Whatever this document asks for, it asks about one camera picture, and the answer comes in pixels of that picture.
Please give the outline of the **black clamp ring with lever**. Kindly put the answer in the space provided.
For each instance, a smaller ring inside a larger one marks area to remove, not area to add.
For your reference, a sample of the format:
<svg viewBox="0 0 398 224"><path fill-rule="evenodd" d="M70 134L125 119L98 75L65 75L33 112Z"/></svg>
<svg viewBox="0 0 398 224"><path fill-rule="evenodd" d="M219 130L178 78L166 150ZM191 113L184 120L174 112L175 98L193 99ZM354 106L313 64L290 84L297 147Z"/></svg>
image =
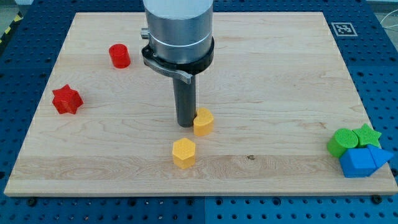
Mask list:
<svg viewBox="0 0 398 224"><path fill-rule="evenodd" d="M191 63L171 63L155 55L150 45L146 45L142 50L144 65L150 67L155 72L170 78L180 80L188 85L192 83L192 78L204 70L212 63L214 57L215 40L211 38L209 51L199 60Z"/></svg>

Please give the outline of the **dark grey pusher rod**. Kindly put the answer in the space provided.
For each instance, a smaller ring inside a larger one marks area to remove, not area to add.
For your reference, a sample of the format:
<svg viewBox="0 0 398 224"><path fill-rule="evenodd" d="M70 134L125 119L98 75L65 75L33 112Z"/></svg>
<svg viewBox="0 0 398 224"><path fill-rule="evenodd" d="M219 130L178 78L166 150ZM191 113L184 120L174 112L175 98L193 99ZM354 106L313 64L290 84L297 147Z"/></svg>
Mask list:
<svg viewBox="0 0 398 224"><path fill-rule="evenodd" d="M177 123L184 128L192 127L196 117L195 77L191 78L191 84L173 79L173 85Z"/></svg>

